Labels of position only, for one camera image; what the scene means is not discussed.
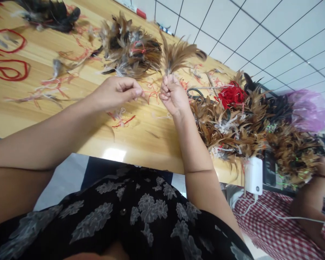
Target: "feather pile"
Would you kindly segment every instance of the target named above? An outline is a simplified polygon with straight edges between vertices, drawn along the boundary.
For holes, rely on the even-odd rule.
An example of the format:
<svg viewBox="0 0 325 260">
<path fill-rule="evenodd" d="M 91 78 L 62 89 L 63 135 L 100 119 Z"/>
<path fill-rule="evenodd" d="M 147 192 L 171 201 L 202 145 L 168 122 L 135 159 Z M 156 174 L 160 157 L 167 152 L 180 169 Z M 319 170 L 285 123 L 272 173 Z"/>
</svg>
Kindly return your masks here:
<svg viewBox="0 0 325 260">
<path fill-rule="evenodd" d="M 211 101 L 209 97 L 190 104 L 198 131 L 215 158 L 235 163 L 235 157 L 249 158 L 270 148 L 275 154 L 278 173 L 292 185 L 304 184 L 315 172 L 318 159 L 325 154 L 320 138 L 291 125 L 293 103 L 287 96 L 266 97 L 260 84 L 244 73 L 243 104 Z M 238 72 L 232 80 L 242 80 Z"/>
<path fill-rule="evenodd" d="M 17 12 L 38 30 L 51 28 L 62 33 L 69 33 L 74 29 L 81 11 L 76 7 L 72 13 L 68 13 L 64 2 L 52 2 L 51 0 L 13 0 L 25 9 Z"/>
<path fill-rule="evenodd" d="M 165 36 L 161 33 L 162 42 L 164 44 L 164 65 L 165 74 L 169 75 L 180 68 L 190 68 L 186 60 L 196 56 L 202 61 L 206 61 L 207 54 L 198 49 L 196 44 L 188 44 L 182 41 L 183 37 L 177 44 L 168 44 Z"/>
<path fill-rule="evenodd" d="M 112 19 L 112 26 L 104 21 L 99 32 L 102 46 L 98 52 L 104 50 L 104 58 L 110 61 L 101 73 L 117 72 L 119 76 L 141 79 L 148 70 L 160 71 L 162 51 L 157 39 L 133 26 L 122 13 Z"/>
</svg>

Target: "charging cable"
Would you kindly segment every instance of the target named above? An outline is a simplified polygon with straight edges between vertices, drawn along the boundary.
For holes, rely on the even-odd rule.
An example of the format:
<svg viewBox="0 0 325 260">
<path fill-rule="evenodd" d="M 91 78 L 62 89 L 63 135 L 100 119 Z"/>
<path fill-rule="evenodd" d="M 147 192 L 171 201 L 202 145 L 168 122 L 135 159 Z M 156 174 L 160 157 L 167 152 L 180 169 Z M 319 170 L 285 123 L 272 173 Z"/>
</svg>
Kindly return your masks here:
<svg viewBox="0 0 325 260">
<path fill-rule="evenodd" d="M 233 209 L 235 208 L 235 203 L 238 201 L 238 200 L 246 200 L 246 201 L 252 201 L 253 203 L 249 205 L 249 207 L 247 208 L 247 210 L 243 213 L 243 214 L 237 214 L 237 213 L 234 213 L 235 215 L 237 216 L 244 216 L 245 214 L 248 213 L 248 211 L 250 210 L 250 207 L 252 207 L 254 204 L 258 203 L 259 205 L 261 205 L 264 209 L 266 209 L 268 212 L 270 212 L 273 216 L 275 216 L 276 218 L 279 218 L 279 219 L 302 219 L 302 220 L 309 220 L 309 221 L 314 221 L 314 222 L 318 222 L 318 223 L 323 223 L 325 224 L 325 221 L 320 221 L 320 220 L 314 220 L 314 219 L 311 219 L 311 218 L 304 218 L 304 217 L 280 217 L 280 216 L 277 216 L 276 214 L 274 214 L 270 209 L 268 209 L 265 205 L 261 204 L 260 202 L 257 201 L 258 199 L 258 195 L 257 194 L 254 194 L 254 200 L 251 200 L 251 199 L 236 199 L 233 203 Z"/>
</svg>

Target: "fingernail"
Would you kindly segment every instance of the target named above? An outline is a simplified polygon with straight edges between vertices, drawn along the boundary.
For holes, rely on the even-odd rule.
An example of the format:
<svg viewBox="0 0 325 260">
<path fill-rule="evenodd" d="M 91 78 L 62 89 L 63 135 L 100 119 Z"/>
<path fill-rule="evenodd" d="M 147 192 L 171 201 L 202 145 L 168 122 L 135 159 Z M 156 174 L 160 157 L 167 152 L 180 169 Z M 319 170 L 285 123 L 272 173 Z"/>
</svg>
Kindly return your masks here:
<svg viewBox="0 0 325 260">
<path fill-rule="evenodd" d="M 142 94 L 142 89 L 135 88 L 136 95 L 140 96 Z"/>
</svg>

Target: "white cable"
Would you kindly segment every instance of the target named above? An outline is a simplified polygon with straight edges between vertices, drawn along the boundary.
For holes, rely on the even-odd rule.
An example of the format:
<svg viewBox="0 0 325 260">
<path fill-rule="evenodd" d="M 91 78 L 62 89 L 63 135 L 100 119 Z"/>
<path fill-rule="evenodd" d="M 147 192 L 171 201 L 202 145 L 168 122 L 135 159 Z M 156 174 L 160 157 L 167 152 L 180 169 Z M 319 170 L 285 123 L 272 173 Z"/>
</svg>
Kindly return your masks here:
<svg viewBox="0 0 325 260">
<path fill-rule="evenodd" d="M 276 214 L 274 214 L 270 209 L 268 209 L 265 205 L 261 204 L 260 202 L 257 201 L 257 194 L 254 195 L 255 196 L 255 200 L 250 200 L 250 199 L 236 199 L 233 203 L 233 205 L 235 205 L 236 201 L 237 200 L 247 200 L 247 201 L 253 201 L 254 203 L 250 204 L 249 207 L 247 208 L 246 212 L 244 212 L 243 214 L 237 214 L 237 213 L 234 213 L 235 215 L 238 215 L 238 216 L 244 216 L 245 214 L 248 213 L 249 209 L 251 206 L 253 206 L 255 203 L 259 203 L 263 208 L 265 208 L 268 212 L 270 212 L 273 216 L 275 216 L 276 218 L 279 218 L 279 219 L 302 219 L 302 220 L 309 220 L 309 221 L 314 221 L 314 222 L 319 222 L 319 223 L 323 223 L 325 224 L 325 221 L 320 221 L 320 220 L 314 220 L 314 219 L 311 219 L 311 218 L 304 218 L 304 217 L 280 217 L 280 216 L 277 216 Z"/>
</svg>

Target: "black floral dress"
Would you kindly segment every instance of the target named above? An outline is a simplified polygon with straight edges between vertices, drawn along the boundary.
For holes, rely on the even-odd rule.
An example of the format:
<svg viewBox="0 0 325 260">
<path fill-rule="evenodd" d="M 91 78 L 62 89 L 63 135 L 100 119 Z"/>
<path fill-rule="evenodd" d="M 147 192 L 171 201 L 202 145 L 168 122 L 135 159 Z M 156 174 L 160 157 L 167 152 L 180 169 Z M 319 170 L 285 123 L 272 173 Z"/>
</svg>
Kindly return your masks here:
<svg viewBox="0 0 325 260">
<path fill-rule="evenodd" d="M 252 259 L 223 221 L 197 209 L 162 177 L 135 167 L 0 224 L 0 259 L 103 254 L 118 240 L 130 259 Z"/>
</svg>

